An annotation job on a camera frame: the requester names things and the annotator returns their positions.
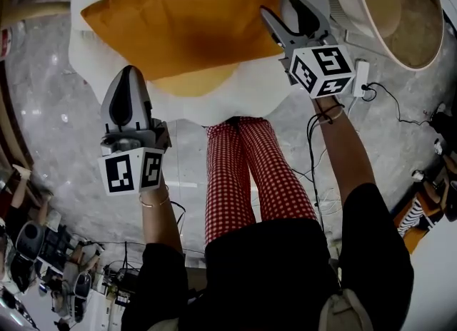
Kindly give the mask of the person's right forearm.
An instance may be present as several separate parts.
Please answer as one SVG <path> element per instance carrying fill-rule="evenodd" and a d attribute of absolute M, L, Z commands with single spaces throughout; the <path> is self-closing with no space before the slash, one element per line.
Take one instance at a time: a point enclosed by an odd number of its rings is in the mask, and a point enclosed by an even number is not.
<path fill-rule="evenodd" d="M 320 114 L 340 104 L 332 97 L 325 97 L 314 99 L 313 106 Z M 360 185 L 375 183 L 366 149 L 345 112 L 332 124 L 321 125 L 321 132 L 342 202 Z"/>

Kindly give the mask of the orange pillow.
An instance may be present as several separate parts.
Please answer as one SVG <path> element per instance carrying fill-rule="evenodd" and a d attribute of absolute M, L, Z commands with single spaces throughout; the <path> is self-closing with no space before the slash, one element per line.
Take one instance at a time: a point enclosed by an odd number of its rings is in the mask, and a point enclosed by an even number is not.
<path fill-rule="evenodd" d="M 280 54 L 261 7 L 280 0 L 100 0 L 81 15 L 150 81 Z"/>

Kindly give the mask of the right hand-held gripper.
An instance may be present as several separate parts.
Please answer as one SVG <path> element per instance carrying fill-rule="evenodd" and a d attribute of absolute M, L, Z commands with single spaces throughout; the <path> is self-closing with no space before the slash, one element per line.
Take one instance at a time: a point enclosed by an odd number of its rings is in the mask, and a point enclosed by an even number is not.
<path fill-rule="evenodd" d="M 331 35 L 328 19 L 307 0 L 288 0 L 297 14 L 298 33 L 265 6 L 260 7 L 268 32 L 284 51 L 280 60 L 289 83 L 312 99 L 335 96 L 356 76 L 347 48 Z"/>

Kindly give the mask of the orange striped bag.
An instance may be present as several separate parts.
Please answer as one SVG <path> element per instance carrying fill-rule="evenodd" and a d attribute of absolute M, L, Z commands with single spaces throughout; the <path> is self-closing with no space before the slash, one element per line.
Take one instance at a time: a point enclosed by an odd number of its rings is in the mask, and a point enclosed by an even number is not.
<path fill-rule="evenodd" d="M 420 241 L 442 217 L 443 211 L 437 203 L 418 194 L 406 204 L 393 221 L 406 249 L 412 255 Z"/>

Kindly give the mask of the white power strip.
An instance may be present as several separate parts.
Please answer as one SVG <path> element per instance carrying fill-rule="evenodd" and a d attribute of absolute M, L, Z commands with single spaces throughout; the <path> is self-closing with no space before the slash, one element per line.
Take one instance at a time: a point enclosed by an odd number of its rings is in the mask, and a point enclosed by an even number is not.
<path fill-rule="evenodd" d="M 365 95 L 363 86 L 366 86 L 368 83 L 370 63 L 363 59 L 357 59 L 355 69 L 356 76 L 353 80 L 352 94 L 355 98 L 362 98 Z"/>

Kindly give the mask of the person's left forearm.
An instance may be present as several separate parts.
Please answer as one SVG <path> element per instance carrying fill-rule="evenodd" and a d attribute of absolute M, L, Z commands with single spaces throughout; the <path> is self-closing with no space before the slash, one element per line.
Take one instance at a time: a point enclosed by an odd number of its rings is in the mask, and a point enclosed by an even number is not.
<path fill-rule="evenodd" d="M 179 229 L 164 177 L 161 177 L 157 189 L 142 192 L 139 200 L 145 243 L 167 245 L 182 253 Z"/>

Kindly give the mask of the white egg-shaped seat cushion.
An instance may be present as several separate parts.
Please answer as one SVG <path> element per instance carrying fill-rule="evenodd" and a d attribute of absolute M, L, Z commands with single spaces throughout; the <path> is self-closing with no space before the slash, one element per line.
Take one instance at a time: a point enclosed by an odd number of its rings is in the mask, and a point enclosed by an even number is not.
<path fill-rule="evenodd" d="M 97 1 L 71 0 L 69 62 L 102 102 L 110 83 L 128 62 L 83 20 L 81 11 Z M 328 0 L 306 1 L 325 17 L 330 16 Z M 298 28 L 296 13 L 287 0 L 281 0 L 281 18 L 290 29 Z M 296 90 L 276 56 L 241 63 L 222 84 L 199 97 L 178 97 L 155 83 L 146 85 L 155 117 L 162 121 L 187 119 L 201 126 L 216 125 L 232 116 L 266 116 Z"/>

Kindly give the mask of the round wooden basket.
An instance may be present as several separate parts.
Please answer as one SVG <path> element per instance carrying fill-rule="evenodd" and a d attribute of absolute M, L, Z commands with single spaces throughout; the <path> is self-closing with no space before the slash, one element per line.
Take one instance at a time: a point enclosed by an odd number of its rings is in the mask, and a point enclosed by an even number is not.
<path fill-rule="evenodd" d="M 329 0 L 332 19 L 373 41 L 383 54 L 409 71 L 422 71 L 436 59 L 443 42 L 440 0 Z"/>

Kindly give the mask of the person's red checked trousers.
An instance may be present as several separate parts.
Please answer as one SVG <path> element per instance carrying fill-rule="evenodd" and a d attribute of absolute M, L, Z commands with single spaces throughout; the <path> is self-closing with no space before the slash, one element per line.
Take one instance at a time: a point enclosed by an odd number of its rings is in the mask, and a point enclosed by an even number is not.
<path fill-rule="evenodd" d="M 317 217 L 308 196 L 286 162 L 271 124 L 263 118 L 233 118 L 206 129 L 208 137 L 206 242 L 256 222 L 251 184 L 256 184 L 261 219 Z"/>

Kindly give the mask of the person's black shirt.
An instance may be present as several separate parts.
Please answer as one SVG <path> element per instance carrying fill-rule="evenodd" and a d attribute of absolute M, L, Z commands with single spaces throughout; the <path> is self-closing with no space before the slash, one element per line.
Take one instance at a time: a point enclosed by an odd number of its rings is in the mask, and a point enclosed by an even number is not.
<path fill-rule="evenodd" d="M 317 331 L 325 302 L 344 289 L 355 292 L 374 331 L 400 331 L 414 271 L 376 185 L 360 185 L 344 203 L 340 274 L 329 259 L 313 219 L 255 223 L 207 245 L 207 286 L 190 302 L 183 255 L 150 243 L 121 331 L 164 320 L 177 320 L 179 331 Z"/>

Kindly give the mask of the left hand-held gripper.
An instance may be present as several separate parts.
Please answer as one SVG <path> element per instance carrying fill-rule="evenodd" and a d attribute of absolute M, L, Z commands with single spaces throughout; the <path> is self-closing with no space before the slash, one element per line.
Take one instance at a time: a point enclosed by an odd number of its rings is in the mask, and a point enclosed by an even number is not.
<path fill-rule="evenodd" d="M 171 147 L 165 121 L 151 120 L 151 104 L 140 70 L 125 66 L 101 104 L 106 134 L 98 159 L 107 195 L 133 195 L 159 188 L 164 154 Z"/>

